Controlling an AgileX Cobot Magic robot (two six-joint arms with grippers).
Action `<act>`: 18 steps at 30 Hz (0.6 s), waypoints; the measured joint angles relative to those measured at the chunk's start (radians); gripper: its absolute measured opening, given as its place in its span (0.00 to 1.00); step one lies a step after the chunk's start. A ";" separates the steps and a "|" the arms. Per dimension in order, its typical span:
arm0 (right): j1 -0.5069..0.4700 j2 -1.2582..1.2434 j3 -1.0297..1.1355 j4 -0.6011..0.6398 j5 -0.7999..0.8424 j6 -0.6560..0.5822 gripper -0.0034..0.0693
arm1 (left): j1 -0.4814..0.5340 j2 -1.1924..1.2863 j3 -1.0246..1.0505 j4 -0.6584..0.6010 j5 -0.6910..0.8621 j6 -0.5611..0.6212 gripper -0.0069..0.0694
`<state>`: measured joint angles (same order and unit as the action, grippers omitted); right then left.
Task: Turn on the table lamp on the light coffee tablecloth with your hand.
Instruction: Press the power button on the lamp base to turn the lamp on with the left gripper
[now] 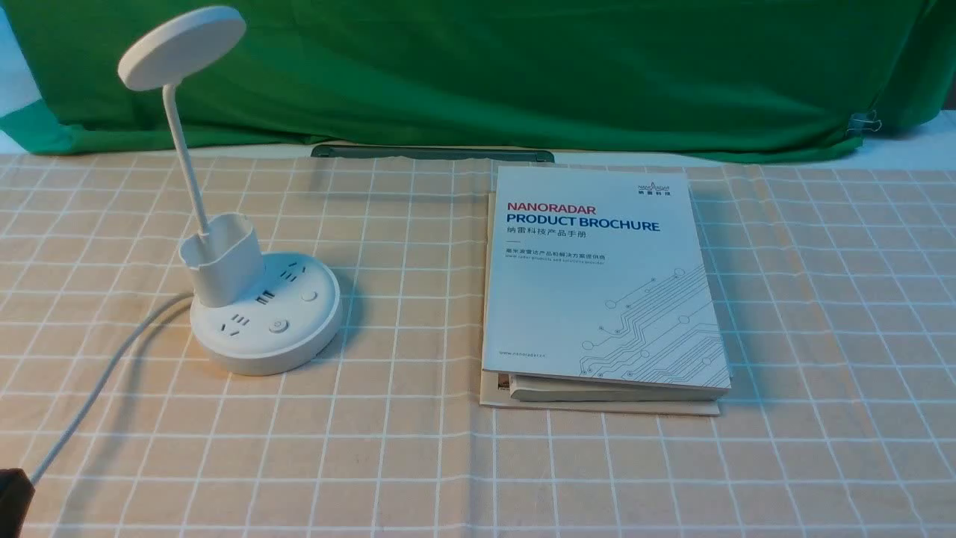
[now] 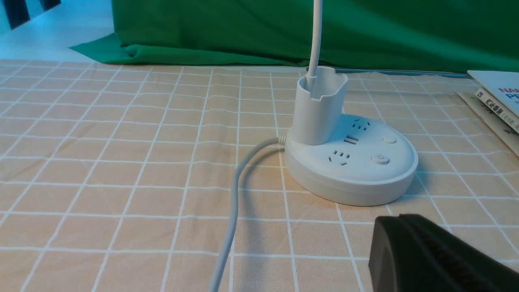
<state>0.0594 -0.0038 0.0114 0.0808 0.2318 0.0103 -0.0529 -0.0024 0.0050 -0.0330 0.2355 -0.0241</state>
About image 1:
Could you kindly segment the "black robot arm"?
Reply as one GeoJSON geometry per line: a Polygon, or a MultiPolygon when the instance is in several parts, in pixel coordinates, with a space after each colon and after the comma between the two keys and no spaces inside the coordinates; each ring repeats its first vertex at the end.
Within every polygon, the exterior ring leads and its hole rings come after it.
{"type": "Polygon", "coordinates": [[[20,537],[35,495],[35,486],[22,468],[1,470],[1,538],[20,537]]]}

